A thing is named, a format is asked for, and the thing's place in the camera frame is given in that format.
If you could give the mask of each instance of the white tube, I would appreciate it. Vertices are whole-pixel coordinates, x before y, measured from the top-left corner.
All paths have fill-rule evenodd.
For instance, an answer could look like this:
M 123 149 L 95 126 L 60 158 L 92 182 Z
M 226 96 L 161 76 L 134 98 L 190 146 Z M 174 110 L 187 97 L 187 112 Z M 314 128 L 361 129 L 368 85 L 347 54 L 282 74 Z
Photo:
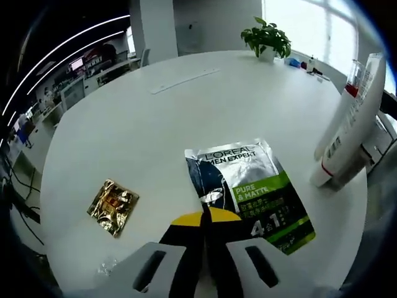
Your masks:
M 323 137 L 321 138 L 320 142 L 318 143 L 316 150 L 314 151 L 314 159 L 319 160 L 325 152 L 329 142 L 335 136 L 339 126 L 341 126 L 341 122 L 343 121 L 344 117 L 346 116 L 349 107 L 354 102 L 354 97 L 349 94 L 346 89 L 343 89 L 341 94 L 341 99 L 339 101 L 338 107 L 332 118 L 331 122 L 329 123 Z
M 382 54 L 371 54 L 367 61 L 359 94 L 350 106 L 339 130 L 328 144 L 323 159 L 312 174 L 310 180 L 314 185 L 323 185 L 328 180 L 327 176 L 330 178 L 346 176 L 343 175 L 343 172 L 349 168 L 347 165 L 355 158 L 354 155 L 357 154 L 362 142 L 370 133 L 375 116 L 379 111 L 385 76 L 385 57 Z

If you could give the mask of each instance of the white wall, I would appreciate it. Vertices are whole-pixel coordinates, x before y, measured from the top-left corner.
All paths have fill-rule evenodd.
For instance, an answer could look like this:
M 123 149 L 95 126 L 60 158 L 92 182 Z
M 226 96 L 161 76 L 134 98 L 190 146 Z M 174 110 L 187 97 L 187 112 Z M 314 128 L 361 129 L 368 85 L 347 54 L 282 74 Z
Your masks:
M 141 0 L 140 7 L 149 63 L 178 57 L 172 0 Z
M 261 0 L 174 0 L 174 18 L 178 47 L 185 48 L 191 40 L 184 39 L 190 24 L 201 35 L 201 52 L 244 50 L 240 33 L 254 27 L 254 16 L 262 15 Z

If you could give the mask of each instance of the ceiling light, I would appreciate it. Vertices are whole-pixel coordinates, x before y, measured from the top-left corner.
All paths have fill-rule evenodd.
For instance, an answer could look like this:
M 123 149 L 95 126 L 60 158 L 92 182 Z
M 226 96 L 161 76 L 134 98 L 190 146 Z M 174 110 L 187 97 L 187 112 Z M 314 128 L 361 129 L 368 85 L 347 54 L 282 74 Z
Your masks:
M 97 42 L 101 42 L 102 40 L 105 40 L 105 39 L 107 39 L 107 38 L 109 38 L 109 37 L 112 37 L 112 36 L 114 36 L 114 35 L 121 34 L 121 33 L 124 33 L 124 31 L 119 31 L 119 32 L 117 32 L 117 33 L 114 33 L 114 34 L 110 34 L 110 35 L 108 35 L 108 36 L 105 36 L 104 38 L 101 38 L 101 39 L 99 39 L 99 40 L 96 40 L 95 42 L 91 42 L 89 45 L 86 45 L 85 47 L 82 47 L 81 49 L 79 49 L 79 50 L 75 51 L 74 53 L 70 54 L 70 55 L 67 56 L 65 59 L 63 59 L 62 61 L 60 61 L 59 63 L 57 63 L 57 64 L 56 64 L 53 68 L 51 68 L 49 71 L 47 71 L 47 73 L 46 73 L 45 75 L 43 75 L 43 76 L 36 82 L 36 84 L 33 85 L 33 87 L 30 88 L 30 90 L 28 91 L 28 93 L 27 93 L 26 95 L 29 95 L 29 94 L 33 91 L 33 89 L 35 89 L 36 86 L 37 86 L 47 75 L 50 74 L 50 72 L 52 72 L 55 68 L 57 68 L 57 67 L 60 66 L 62 63 L 64 63 L 67 59 L 71 58 L 72 56 L 74 56 L 75 54 L 77 54 L 78 52 L 80 52 L 81 50 L 84 50 L 85 48 L 88 48 L 88 47 L 90 47 L 91 45 L 93 45 L 93 44 L 95 44 L 95 43 L 97 43 Z
M 11 121 L 12 121 L 12 118 L 14 118 L 14 116 L 15 116 L 16 113 L 17 113 L 17 111 L 15 111 L 15 112 L 13 113 L 13 115 L 11 116 L 11 119 L 10 119 L 10 121 L 8 122 L 7 126 L 10 126 Z
M 19 88 L 22 86 L 22 84 L 24 83 L 24 81 L 26 81 L 27 77 L 30 76 L 30 75 L 34 72 L 34 70 L 41 64 L 41 62 L 43 62 L 44 60 L 46 60 L 53 52 L 55 52 L 57 49 L 59 49 L 60 47 L 62 47 L 64 44 L 70 42 L 72 39 L 76 38 L 77 36 L 80 36 L 80 35 L 83 34 L 83 33 L 86 33 L 87 31 L 90 31 L 91 29 L 94 29 L 94 28 L 99 27 L 99 26 L 102 26 L 102 25 L 104 25 L 104 24 L 113 22 L 113 21 L 115 21 L 115 20 L 124 19 L 124 18 L 129 17 L 129 16 L 130 16 L 130 15 L 127 14 L 127 15 L 122 16 L 122 17 L 116 17 L 116 18 L 114 18 L 114 19 L 107 20 L 107 21 L 105 21 L 105 22 L 96 24 L 95 26 L 92 26 L 92 27 L 90 27 L 90 28 L 87 28 L 86 30 L 83 30 L 83 31 L 81 31 L 80 33 L 77 33 L 76 35 L 74 35 L 74 36 L 68 38 L 68 39 L 65 40 L 63 43 L 61 43 L 60 45 L 58 45 L 57 47 L 55 47 L 50 53 L 48 53 L 47 55 L 45 55 L 35 66 L 33 66 L 33 68 L 32 68 L 32 69 L 26 74 L 26 76 L 22 79 L 22 81 L 21 81 L 21 82 L 19 83 L 19 85 L 16 87 L 16 89 L 14 90 L 14 92 L 11 94 L 11 97 L 10 97 L 10 99 L 8 100 L 7 104 L 6 104 L 6 106 L 5 106 L 5 108 L 4 108 L 3 112 L 2 112 L 2 115 L 4 116 L 4 114 L 6 113 L 6 110 L 7 110 L 8 106 L 9 106 L 10 102 L 12 101 L 12 99 L 14 98 L 16 92 L 17 92 L 17 91 L 19 90 Z

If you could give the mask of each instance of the chair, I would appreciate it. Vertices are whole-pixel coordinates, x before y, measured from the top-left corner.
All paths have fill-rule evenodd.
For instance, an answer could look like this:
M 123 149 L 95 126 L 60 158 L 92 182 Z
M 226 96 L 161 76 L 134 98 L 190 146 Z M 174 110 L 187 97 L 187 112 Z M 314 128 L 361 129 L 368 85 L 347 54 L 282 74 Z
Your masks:
M 149 65 L 149 53 L 150 49 L 149 48 L 144 48 L 142 51 L 142 56 L 141 56 L 141 61 L 139 63 L 139 67 L 145 67 Z

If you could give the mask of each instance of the table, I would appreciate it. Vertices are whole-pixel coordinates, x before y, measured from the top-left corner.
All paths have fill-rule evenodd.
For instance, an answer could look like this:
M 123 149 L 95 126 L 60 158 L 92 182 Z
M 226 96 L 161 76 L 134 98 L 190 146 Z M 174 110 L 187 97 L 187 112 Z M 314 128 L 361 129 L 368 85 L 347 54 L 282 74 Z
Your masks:
M 278 156 L 317 234 L 291 259 L 318 284 L 339 287 L 364 229 L 365 170 L 336 194 L 309 183 L 338 100 L 331 82 L 245 51 L 162 61 L 85 97 L 61 119 L 42 179 L 44 242 L 62 290 L 94 287 L 105 260 L 125 259 L 176 217 L 201 210 L 184 149 L 257 137 Z M 140 195 L 119 239 L 86 213 L 107 178 Z

